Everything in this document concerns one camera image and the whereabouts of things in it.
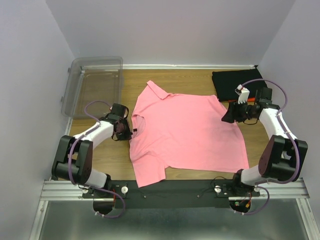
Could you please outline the pink t shirt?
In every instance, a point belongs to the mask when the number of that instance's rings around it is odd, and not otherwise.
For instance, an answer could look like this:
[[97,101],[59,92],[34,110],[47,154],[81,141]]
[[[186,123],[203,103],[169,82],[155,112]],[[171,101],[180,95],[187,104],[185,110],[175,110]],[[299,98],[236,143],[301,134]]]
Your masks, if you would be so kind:
[[235,173],[248,169],[244,137],[222,121],[215,95],[168,93],[148,81],[132,112],[129,156],[142,188],[166,178],[166,169]]

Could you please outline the clear plastic bin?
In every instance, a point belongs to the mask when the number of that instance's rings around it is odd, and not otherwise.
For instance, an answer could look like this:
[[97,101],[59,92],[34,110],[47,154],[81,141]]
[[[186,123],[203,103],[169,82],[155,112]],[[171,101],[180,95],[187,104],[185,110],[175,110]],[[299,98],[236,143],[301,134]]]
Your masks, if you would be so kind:
[[73,119],[86,119],[87,112],[97,118],[109,112],[107,106],[121,103],[124,84],[120,56],[81,57],[72,61],[62,97],[61,113]]

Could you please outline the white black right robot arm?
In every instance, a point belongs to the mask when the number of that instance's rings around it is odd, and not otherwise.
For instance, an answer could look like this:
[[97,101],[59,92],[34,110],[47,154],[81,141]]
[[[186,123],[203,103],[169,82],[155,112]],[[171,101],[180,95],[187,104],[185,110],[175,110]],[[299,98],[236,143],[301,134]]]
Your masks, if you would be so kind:
[[250,91],[239,85],[235,92],[238,100],[229,103],[222,121],[233,124],[256,119],[262,123],[269,141],[259,159],[258,165],[240,169],[233,175],[230,191],[241,196],[254,190],[262,183],[286,184],[299,178],[308,144],[299,140],[285,123],[282,109],[272,102],[272,89],[257,90],[253,105],[248,104]]

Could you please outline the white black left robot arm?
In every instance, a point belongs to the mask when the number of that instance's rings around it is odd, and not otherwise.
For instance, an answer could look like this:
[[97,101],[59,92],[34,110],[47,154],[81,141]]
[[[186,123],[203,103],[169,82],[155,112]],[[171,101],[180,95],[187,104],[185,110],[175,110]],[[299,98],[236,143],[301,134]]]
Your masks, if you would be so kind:
[[93,151],[107,139],[129,141],[133,133],[128,122],[128,107],[114,103],[110,106],[110,112],[97,118],[87,111],[94,103],[89,103],[84,113],[94,119],[95,124],[82,133],[60,138],[51,176],[92,188],[99,197],[104,198],[113,192],[111,176],[93,168]]

